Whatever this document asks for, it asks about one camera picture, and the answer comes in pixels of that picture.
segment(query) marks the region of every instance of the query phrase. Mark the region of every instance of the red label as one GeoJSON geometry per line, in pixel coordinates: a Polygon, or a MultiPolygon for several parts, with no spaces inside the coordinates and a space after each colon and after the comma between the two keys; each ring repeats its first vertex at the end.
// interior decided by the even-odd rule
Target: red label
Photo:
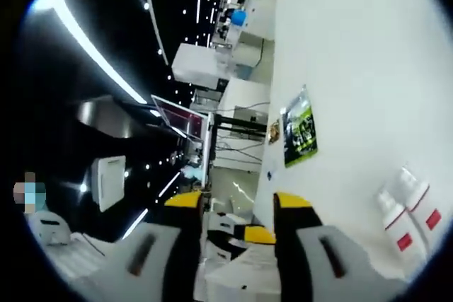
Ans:
{"type": "Polygon", "coordinates": [[[439,223],[441,218],[442,217],[440,216],[440,212],[436,209],[426,220],[426,225],[430,230],[432,230],[437,225],[437,223],[439,223]]]}
{"type": "Polygon", "coordinates": [[[407,233],[406,235],[401,237],[397,243],[399,246],[399,250],[404,251],[409,245],[412,244],[411,235],[409,235],[409,233],[407,233]]]}

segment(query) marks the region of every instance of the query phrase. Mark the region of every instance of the poster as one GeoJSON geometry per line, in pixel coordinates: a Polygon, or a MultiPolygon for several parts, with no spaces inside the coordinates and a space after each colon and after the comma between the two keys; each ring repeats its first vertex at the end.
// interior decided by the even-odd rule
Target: poster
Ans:
{"type": "Polygon", "coordinates": [[[289,106],[282,110],[282,123],[287,168],[310,158],[318,151],[313,112],[305,86],[289,106]]]}
{"type": "Polygon", "coordinates": [[[280,138],[280,119],[273,122],[268,131],[269,145],[274,144],[280,138]]]}

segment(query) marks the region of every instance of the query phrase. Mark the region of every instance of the ceiling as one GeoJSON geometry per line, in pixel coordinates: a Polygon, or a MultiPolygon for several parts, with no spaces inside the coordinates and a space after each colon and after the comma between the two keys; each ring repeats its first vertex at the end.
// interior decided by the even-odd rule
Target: ceiling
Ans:
{"type": "MultiPolygon", "coordinates": [[[[152,0],[170,65],[158,53],[150,12],[144,8],[146,0],[64,1],[94,47],[148,103],[154,94],[182,106],[190,105],[195,89],[174,80],[171,62],[181,42],[207,44],[207,36],[214,30],[210,14],[213,4],[218,5],[219,0],[201,0],[199,23],[196,23],[197,0],[152,0]]],[[[52,193],[48,199],[50,205],[72,221],[72,226],[82,229],[91,226],[94,236],[115,239],[138,211],[153,209],[156,193],[182,166],[180,161],[172,165],[166,159],[174,151],[181,152],[183,145],[178,143],[177,134],[159,129],[150,129],[147,137],[116,139],[78,122],[74,111],[67,108],[82,101],[105,95],[128,103],[135,101],[77,43],[56,11],[39,10],[35,5],[30,6],[23,19],[16,45],[21,75],[16,79],[18,103],[27,108],[19,119],[26,120],[33,131],[23,137],[24,167],[36,171],[37,177],[47,183],[52,193]],[[130,171],[125,183],[125,201],[109,213],[111,217],[103,214],[107,221],[79,223],[74,216],[95,218],[96,208],[87,203],[82,207],[79,203],[86,200],[74,199],[78,192],[64,191],[55,183],[81,183],[93,159],[120,154],[126,155],[130,171]],[[146,164],[150,165],[149,170],[144,170],[146,164]],[[105,234],[110,230],[106,225],[115,225],[110,227],[109,234],[105,234]]],[[[133,116],[144,126],[159,126],[161,119],[143,110],[133,116]]],[[[173,190],[168,190],[168,194],[173,194],[173,190]]]]}

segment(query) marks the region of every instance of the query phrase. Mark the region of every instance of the blue container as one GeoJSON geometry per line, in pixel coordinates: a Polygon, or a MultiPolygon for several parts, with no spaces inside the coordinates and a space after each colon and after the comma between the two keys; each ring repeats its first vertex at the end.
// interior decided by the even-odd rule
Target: blue container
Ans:
{"type": "Polygon", "coordinates": [[[242,26],[246,21],[247,13],[242,10],[234,10],[233,14],[231,15],[231,22],[234,25],[242,26]]]}

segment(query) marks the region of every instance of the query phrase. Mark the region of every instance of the white bottle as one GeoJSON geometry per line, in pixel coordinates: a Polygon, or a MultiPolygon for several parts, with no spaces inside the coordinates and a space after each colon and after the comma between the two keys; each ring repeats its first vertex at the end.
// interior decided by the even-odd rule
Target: white bottle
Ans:
{"type": "Polygon", "coordinates": [[[403,262],[407,277],[414,275],[426,263],[427,250],[423,239],[410,218],[407,210],[383,190],[378,203],[384,213],[384,228],[403,262]]]}
{"type": "Polygon", "coordinates": [[[400,179],[398,188],[406,199],[404,205],[420,229],[428,250],[432,251],[442,239],[448,220],[438,207],[428,182],[417,180],[406,168],[401,169],[400,179]]]}

